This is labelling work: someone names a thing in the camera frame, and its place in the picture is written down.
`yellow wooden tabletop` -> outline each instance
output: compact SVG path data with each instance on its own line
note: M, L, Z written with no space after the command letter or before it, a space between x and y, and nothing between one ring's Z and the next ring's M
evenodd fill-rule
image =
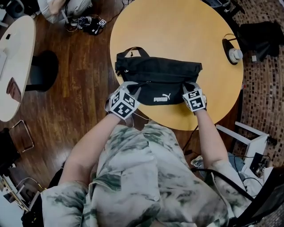
M231 110L242 85L243 62L231 65L222 46L224 36L231 33L224 19L200 0L136 0L114 24L110 38L112 66L116 54L130 47L142 47L151 57L202 63L197 83L216 123ZM232 44L239 48L237 41ZM119 84L123 82L121 76L116 78ZM197 118L184 102L165 106L141 104L139 109L169 128L193 130L197 126Z

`black backpack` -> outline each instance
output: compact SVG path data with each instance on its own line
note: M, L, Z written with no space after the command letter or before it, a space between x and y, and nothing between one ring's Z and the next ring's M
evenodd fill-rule
M139 51L140 57L126 58L134 49ZM170 105L183 102L182 85L189 86L185 82L196 82L202 64L150 57L141 47L133 47L117 54L115 70L124 81L138 83L138 86L131 86L129 91L134 93L141 87L138 97L140 103L149 106Z

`shirt sleeve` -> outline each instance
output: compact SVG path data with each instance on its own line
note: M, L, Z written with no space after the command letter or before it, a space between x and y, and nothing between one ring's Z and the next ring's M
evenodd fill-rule
M87 186L77 181L43 191L41 198L44 226L80 226L86 194Z
M239 187L241 187L245 191L245 187L236 172L236 170L231 166L229 161L220 160L212 163L209 169L215 170L234 183L236 183ZM228 201L229 205L232 208L232 211L236 217L239 217L243 211L249 206L251 203L250 200L242 196L236 189L234 189L230 184L222 180L221 178L215 176L214 177L215 186L217 187L220 194Z

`round wooden table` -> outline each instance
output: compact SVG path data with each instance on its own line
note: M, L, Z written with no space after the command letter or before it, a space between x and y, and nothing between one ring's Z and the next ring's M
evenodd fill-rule
M11 120L20 107L20 103L6 94L7 85L13 77L24 96L27 85L36 39L36 25L30 16L17 19L0 40L0 49L7 54L0 76L0 120Z
M231 65L222 39L233 33L223 18L200 0L136 0L117 18L110 39L112 66L116 54L142 47L152 57L202 63L197 83L207 97L207 111L216 123L235 104L243 80L243 62ZM239 48L237 41L232 41ZM119 84L121 76L116 76ZM157 123L193 130L197 118L185 103L139 109Z

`puma logo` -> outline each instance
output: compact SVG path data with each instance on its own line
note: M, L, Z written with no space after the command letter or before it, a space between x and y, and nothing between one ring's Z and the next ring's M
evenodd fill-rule
M165 96L165 97L154 98L154 102L167 102L168 99L170 100L170 94L169 95L162 94L162 96Z

